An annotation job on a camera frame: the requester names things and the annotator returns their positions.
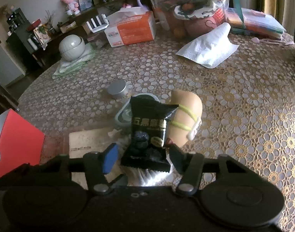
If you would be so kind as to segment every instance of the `beige container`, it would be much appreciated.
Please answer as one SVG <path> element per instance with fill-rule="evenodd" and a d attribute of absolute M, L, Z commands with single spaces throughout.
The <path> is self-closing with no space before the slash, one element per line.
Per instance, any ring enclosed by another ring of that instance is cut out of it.
<path fill-rule="evenodd" d="M 171 92 L 170 104 L 181 104 L 190 109 L 195 115 L 201 118 L 202 115 L 202 102 L 201 99 L 194 93 L 184 90 L 173 90 Z M 174 121 L 184 124 L 190 128 L 193 127 L 195 121 L 183 110 L 176 111 Z M 173 141 L 178 147 L 182 147 L 188 141 L 187 134 L 189 131 L 185 131 L 173 125 L 169 125 L 167 131 L 167 137 Z"/>

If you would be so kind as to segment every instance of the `white cabinet door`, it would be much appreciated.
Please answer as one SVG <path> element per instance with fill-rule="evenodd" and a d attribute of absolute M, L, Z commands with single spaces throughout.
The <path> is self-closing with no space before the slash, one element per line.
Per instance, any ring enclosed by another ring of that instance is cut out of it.
<path fill-rule="evenodd" d="M 0 84 L 6 86 L 17 77 L 23 75 L 0 46 Z"/>

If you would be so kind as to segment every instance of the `metal screw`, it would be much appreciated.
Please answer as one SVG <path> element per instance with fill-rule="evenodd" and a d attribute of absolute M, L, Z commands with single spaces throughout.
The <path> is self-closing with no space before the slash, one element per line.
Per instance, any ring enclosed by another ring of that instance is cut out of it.
<path fill-rule="evenodd" d="M 183 184 L 179 185 L 178 188 L 179 188 L 179 190 L 181 190 L 183 192 L 191 192 L 194 189 L 193 185 L 190 185 L 188 183 L 183 183 Z"/>
<path fill-rule="evenodd" d="M 104 193 L 109 190 L 109 187 L 106 184 L 97 184 L 94 186 L 94 190 L 99 193 Z"/>
<path fill-rule="evenodd" d="M 133 198 L 138 198 L 140 195 L 138 193 L 132 193 L 130 196 Z"/>

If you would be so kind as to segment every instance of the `round table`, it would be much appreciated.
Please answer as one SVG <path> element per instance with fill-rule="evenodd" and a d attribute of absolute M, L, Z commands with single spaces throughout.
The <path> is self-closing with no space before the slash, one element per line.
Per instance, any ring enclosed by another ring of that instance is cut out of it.
<path fill-rule="evenodd" d="M 186 42 L 161 31 L 155 41 L 97 50 L 81 70 L 55 80 L 54 65 L 21 96 L 19 113 L 48 134 L 113 118 L 123 100 L 110 98 L 105 88 L 117 78 L 132 93 L 153 93 L 163 103 L 173 89 L 192 91 L 202 100 L 203 122 L 184 150 L 209 158 L 227 153 L 273 183 L 286 198 L 280 226 L 294 232 L 295 45 L 255 44 L 233 34 L 229 39 L 240 46 L 214 69 L 175 55 Z M 205 174 L 202 185 L 213 178 Z M 179 179 L 176 174 L 162 184 Z"/>

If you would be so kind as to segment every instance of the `yellow stripe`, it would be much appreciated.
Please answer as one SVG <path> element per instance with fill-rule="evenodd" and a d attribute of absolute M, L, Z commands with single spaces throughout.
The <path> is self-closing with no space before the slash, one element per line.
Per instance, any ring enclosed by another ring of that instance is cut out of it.
<path fill-rule="evenodd" d="M 180 128 L 182 130 L 185 130 L 185 131 L 188 131 L 188 132 L 191 131 L 191 128 L 190 127 L 188 127 L 187 125 L 181 124 L 179 122 L 171 121 L 170 124 L 173 125 L 173 126 L 175 126 L 175 127 Z"/>
<path fill-rule="evenodd" d="M 179 108 L 182 111 L 186 112 L 195 122 L 197 122 L 198 117 L 192 112 L 192 110 L 190 110 L 188 107 L 186 107 L 182 104 L 179 105 Z"/>

